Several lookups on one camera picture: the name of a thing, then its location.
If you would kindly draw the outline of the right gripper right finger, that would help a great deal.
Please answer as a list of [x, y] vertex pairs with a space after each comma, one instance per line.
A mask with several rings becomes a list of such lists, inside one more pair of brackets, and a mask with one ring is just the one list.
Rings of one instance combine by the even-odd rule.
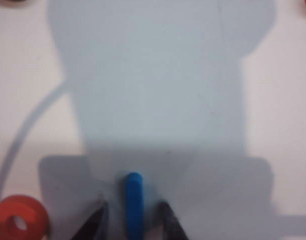
[[188, 237], [172, 208], [166, 201], [158, 204], [163, 240], [188, 240]]

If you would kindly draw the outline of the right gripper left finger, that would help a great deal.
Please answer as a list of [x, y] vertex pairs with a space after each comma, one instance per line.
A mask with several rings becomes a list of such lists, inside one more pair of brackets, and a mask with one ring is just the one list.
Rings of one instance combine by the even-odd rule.
[[105, 240], [108, 236], [109, 207], [104, 202], [71, 238], [72, 240]]

